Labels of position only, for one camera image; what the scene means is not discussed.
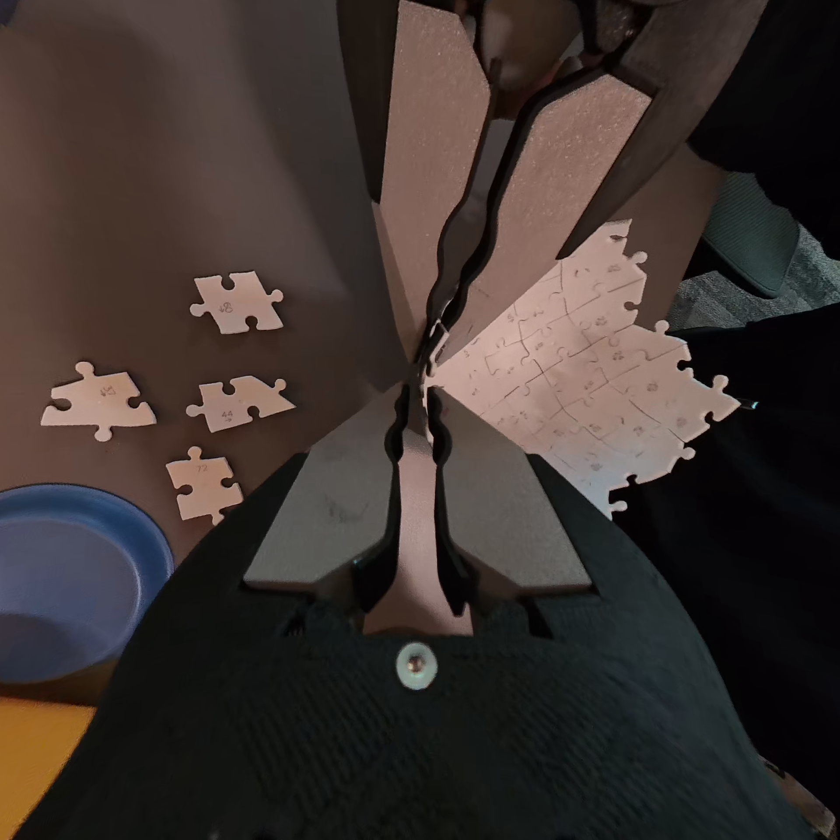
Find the white puzzle piece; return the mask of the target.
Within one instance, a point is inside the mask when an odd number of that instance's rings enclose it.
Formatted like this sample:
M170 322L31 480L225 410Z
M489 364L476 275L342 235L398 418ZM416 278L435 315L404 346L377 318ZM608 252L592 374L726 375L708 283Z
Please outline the white puzzle piece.
M452 299L443 307L440 315L436 316L426 331L419 347L417 364L424 375L433 375L440 354L443 352L449 336L450 321L453 318L455 300Z
M130 405L140 391L127 372L98 375L92 363L75 365L80 379L54 387L53 402L69 402L68 408L48 405L40 418L42 427L94 426L94 438L107 443L114 427L144 427L157 423L147 402Z
M208 314L221 334L237 334L249 331L249 319L255 320L258 331L282 329L275 304L283 301L280 289L267 291L256 271L233 272L228 278L233 286L227 289L222 276L206 276L194 279L202 301L190 306L195 318Z
M296 408L282 394L287 387L282 379L269 385L246 375L232 379L229 384L234 389L230 394L226 393L222 382L200 384L201 405L191 404L185 409L189 417L203 416L212 434L249 424L253 420L249 413L252 407L257 409L260 418Z
M226 457L205 458L203 450L193 446L186 458L167 463L165 469L177 490L176 504L183 521L210 517L215 526L224 519L225 510L244 501Z

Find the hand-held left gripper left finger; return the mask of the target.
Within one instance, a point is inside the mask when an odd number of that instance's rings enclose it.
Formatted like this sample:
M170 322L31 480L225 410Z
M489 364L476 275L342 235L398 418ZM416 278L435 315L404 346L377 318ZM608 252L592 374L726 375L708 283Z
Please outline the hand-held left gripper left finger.
M394 582L410 406L394 385L311 447L244 575L262 591L369 613Z

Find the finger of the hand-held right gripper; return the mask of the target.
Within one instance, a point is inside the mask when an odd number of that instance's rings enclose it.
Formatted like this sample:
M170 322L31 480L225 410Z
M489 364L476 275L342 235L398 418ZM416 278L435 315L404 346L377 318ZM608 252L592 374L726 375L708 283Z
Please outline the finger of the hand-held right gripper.
M395 326L413 361L438 279L438 244L468 189L490 84L460 18L400 2L381 198L373 216Z
M448 300L455 300L448 341L457 349L553 267L653 98L592 68L522 106L490 184L478 245Z

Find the person's dark clothing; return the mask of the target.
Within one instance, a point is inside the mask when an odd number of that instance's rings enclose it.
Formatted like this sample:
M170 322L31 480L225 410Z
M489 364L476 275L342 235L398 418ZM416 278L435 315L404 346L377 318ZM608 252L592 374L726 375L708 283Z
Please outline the person's dark clothing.
M838 797L839 309L686 337L741 407L616 521L707 642L759 752Z

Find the yellow board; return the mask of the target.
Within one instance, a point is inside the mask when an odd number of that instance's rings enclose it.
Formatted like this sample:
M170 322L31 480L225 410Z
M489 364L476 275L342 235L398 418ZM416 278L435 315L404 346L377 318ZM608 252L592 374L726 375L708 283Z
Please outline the yellow board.
M1 698L1 838L15 835L53 783L95 707Z

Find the grey office chair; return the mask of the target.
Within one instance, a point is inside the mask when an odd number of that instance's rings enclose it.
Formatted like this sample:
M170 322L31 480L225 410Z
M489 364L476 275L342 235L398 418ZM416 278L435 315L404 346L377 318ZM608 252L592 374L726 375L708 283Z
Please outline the grey office chair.
M730 173L685 278L716 271L755 297L775 299L784 289L800 238L800 225L771 202L753 174Z

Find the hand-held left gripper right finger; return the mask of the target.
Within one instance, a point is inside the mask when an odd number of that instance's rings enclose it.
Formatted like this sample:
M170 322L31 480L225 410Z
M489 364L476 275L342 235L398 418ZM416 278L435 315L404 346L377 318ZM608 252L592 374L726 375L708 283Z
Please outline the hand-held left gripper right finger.
M598 603L598 592L527 454L438 387L427 392L436 467L437 577L450 611Z

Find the blue plastic bowl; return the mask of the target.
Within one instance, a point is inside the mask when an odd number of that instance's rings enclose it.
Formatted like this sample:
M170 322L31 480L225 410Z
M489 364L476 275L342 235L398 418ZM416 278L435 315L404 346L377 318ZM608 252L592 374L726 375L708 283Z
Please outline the blue plastic bowl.
M71 484L2 491L2 683L118 658L174 568L162 530L125 499Z

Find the partly built puzzle ball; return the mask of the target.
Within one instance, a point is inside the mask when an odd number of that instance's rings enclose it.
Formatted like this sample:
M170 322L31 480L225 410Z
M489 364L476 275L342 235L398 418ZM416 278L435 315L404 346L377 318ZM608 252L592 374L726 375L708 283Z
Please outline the partly built puzzle ball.
M679 363L688 343L635 323L647 255L625 253L632 220L600 226L489 326L437 366L442 388L525 452L542 456L607 518L628 477L643 484L694 455L688 442L740 402Z

